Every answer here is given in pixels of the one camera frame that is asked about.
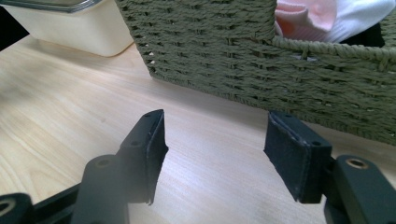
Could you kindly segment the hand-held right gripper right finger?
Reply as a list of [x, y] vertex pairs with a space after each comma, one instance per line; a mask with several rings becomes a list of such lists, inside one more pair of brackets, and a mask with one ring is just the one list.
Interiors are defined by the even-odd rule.
[[295, 201], [321, 201], [324, 167], [332, 153], [327, 140], [293, 115], [270, 111], [263, 151]]

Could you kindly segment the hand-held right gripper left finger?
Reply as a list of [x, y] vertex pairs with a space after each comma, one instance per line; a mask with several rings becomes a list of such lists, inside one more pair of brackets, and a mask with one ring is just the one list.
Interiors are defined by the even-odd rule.
[[117, 152], [123, 161], [129, 203], [153, 204], [167, 152], [164, 111], [150, 111], [140, 118]]

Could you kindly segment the green woven basket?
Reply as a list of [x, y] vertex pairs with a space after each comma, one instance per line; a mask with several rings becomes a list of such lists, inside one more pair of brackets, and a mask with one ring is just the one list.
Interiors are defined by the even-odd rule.
[[116, 0], [152, 77], [396, 146], [396, 9], [382, 48], [275, 33], [276, 0]]

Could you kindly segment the black sock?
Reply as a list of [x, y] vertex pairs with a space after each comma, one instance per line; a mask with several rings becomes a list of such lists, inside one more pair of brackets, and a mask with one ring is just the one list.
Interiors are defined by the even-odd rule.
[[381, 25], [377, 23], [367, 30], [343, 40], [342, 44], [348, 44], [349, 46], [362, 45], [364, 47], [382, 48], [385, 46], [385, 40], [382, 36]]

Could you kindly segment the cream divided storage box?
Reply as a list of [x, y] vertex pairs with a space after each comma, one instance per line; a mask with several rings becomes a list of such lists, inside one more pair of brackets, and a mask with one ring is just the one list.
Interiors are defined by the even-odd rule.
[[38, 40], [105, 57], [117, 55], [133, 43], [116, 0], [103, 0], [74, 13], [1, 7]]

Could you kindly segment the white sock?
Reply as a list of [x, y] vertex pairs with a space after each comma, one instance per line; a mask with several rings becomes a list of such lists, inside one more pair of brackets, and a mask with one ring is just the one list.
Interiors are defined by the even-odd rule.
[[335, 23], [325, 42], [340, 43], [385, 19], [396, 8], [396, 0], [337, 0]]

